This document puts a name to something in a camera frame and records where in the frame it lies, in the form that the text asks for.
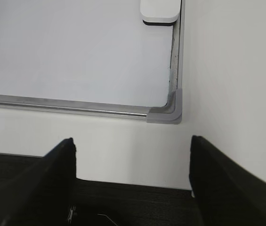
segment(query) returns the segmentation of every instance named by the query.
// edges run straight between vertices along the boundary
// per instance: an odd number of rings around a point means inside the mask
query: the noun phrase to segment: black object
[[[266,183],[202,137],[191,145],[190,182],[207,226],[266,226]]]
[[[0,187],[39,160],[0,154]],[[190,190],[76,179],[70,203],[75,207],[72,226],[112,225],[109,219],[119,226],[202,226]]]
[[[166,27],[170,27],[175,25],[177,21],[172,22],[172,23],[151,23],[151,22],[147,22],[147,21],[143,21],[143,23],[147,26],[166,26]]]
[[[75,152],[73,140],[66,139],[0,186],[0,226],[66,225],[76,178]]]

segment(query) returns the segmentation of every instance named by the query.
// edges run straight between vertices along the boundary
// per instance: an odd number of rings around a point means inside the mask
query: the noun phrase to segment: plastic corner bracket
[[[183,110],[182,89],[174,91],[164,107],[153,107],[146,117],[148,123],[180,124]]]

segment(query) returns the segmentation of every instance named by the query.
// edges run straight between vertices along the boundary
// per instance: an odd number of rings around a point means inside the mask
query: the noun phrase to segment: white board surface
[[[163,106],[171,42],[139,0],[0,0],[0,94]]]

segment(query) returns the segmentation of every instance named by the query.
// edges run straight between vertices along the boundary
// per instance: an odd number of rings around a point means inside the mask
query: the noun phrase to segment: white eraser
[[[176,22],[181,10],[181,0],[141,0],[142,19],[148,23],[170,24]]]

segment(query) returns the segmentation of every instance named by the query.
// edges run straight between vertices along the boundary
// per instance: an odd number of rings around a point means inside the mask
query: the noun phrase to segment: white wall
[[[197,134],[266,181],[266,1],[187,0],[183,75],[178,126],[0,109],[0,152],[73,137],[79,178],[190,188]]]

